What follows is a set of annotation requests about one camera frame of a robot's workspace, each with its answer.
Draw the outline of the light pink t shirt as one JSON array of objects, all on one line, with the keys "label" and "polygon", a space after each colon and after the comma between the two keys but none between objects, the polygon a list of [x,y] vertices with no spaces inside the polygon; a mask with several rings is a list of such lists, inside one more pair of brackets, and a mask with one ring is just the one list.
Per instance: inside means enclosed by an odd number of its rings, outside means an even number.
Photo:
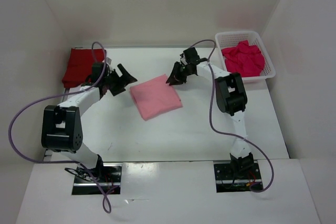
[{"label": "light pink t shirt", "polygon": [[163,74],[130,88],[131,97],[145,121],[183,107],[178,93],[166,80],[167,75]]}]

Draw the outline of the dark red t shirt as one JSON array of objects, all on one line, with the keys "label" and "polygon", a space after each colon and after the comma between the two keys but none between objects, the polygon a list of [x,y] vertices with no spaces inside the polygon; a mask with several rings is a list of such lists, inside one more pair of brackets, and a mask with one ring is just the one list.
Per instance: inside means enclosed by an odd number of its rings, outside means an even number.
[{"label": "dark red t shirt", "polygon": [[62,78],[65,89],[75,88],[85,82],[92,74],[92,65],[95,60],[91,49],[71,49],[66,72]]}]

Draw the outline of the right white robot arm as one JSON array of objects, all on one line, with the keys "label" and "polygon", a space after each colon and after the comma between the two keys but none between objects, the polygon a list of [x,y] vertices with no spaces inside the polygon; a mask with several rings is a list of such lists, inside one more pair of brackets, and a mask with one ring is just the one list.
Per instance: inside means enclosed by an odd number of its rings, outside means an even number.
[{"label": "right white robot arm", "polygon": [[235,139],[230,149],[230,172],[233,179],[243,178],[254,165],[254,157],[246,142],[245,110],[247,94],[240,74],[227,72],[205,59],[196,63],[175,62],[166,83],[181,85],[187,77],[196,75],[212,82],[211,104],[216,100],[218,109],[231,118],[233,133],[225,133]]}]

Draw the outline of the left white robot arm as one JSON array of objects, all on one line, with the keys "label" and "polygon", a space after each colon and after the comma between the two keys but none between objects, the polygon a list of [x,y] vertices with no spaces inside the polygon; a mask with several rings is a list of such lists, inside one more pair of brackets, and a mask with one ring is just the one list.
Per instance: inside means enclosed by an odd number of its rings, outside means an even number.
[{"label": "left white robot arm", "polygon": [[109,91],[116,96],[125,91],[127,85],[137,82],[123,65],[110,69],[103,62],[94,63],[79,91],[58,105],[44,109],[41,144],[53,152],[62,153],[72,161],[83,164],[83,168],[69,169],[69,173],[93,182],[108,176],[100,155],[94,153],[83,142],[81,116]]}]

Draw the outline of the magenta t shirt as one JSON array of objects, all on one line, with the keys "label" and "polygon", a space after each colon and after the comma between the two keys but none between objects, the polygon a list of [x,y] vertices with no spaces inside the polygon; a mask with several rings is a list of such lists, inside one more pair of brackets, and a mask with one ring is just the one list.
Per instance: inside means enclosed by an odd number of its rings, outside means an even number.
[{"label": "magenta t shirt", "polygon": [[265,67],[265,59],[256,45],[247,40],[240,41],[237,46],[221,50],[228,72],[238,72],[242,77],[260,76]]}]

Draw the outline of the white plastic basket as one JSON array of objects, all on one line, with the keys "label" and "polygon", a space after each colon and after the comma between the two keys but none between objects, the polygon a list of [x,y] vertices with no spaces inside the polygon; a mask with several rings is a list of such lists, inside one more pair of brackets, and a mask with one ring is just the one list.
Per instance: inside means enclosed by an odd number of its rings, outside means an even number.
[{"label": "white plastic basket", "polygon": [[266,80],[273,78],[276,75],[275,68],[271,62],[270,56],[267,52],[267,49],[260,37],[260,35],[255,31],[242,30],[242,31],[229,31],[221,32],[215,35],[215,41],[218,48],[219,58],[222,62],[224,70],[227,71],[227,68],[224,63],[224,58],[221,53],[221,50],[224,48],[235,47],[240,41],[247,40],[250,45],[256,45],[260,49],[264,59],[265,67],[261,72],[260,76],[256,77],[242,77],[244,82],[257,82],[261,80]]}]

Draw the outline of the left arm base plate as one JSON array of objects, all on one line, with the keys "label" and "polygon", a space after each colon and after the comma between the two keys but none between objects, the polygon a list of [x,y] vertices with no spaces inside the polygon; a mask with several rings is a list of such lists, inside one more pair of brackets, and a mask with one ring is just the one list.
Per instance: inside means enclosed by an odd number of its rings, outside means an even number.
[{"label": "left arm base plate", "polygon": [[[65,168],[65,171],[74,175],[72,195],[101,195],[97,184],[81,166],[78,166],[76,169]],[[95,173],[93,174],[105,193],[120,194],[122,163],[104,163],[103,174],[100,177]]]}]

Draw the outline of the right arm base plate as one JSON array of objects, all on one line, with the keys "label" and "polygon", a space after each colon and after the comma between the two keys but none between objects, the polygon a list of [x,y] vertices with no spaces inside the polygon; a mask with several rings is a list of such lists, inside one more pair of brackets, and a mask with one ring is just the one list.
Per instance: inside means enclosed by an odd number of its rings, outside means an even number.
[{"label": "right arm base plate", "polygon": [[234,175],[229,161],[214,162],[213,166],[217,193],[250,191],[250,186],[257,191],[264,188],[256,161],[249,171],[241,175]]}]

